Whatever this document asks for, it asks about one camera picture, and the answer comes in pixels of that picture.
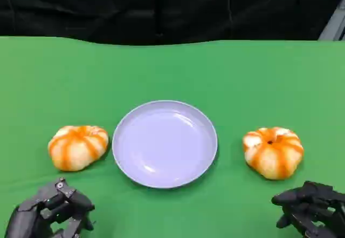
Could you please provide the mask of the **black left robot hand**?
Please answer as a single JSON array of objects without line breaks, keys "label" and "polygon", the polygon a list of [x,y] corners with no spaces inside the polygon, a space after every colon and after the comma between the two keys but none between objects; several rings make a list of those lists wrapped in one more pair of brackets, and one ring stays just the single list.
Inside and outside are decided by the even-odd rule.
[{"label": "black left robot hand", "polygon": [[92,201],[59,178],[41,187],[12,212],[5,237],[80,237],[92,231]]}]

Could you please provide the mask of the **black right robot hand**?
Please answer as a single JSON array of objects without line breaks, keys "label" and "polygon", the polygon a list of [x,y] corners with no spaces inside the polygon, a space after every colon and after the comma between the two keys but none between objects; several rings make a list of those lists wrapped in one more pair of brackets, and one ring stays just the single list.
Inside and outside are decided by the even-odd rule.
[{"label": "black right robot hand", "polygon": [[344,237],[344,194],[332,186],[306,181],[271,202],[283,211],[279,229],[293,225],[302,237]]}]

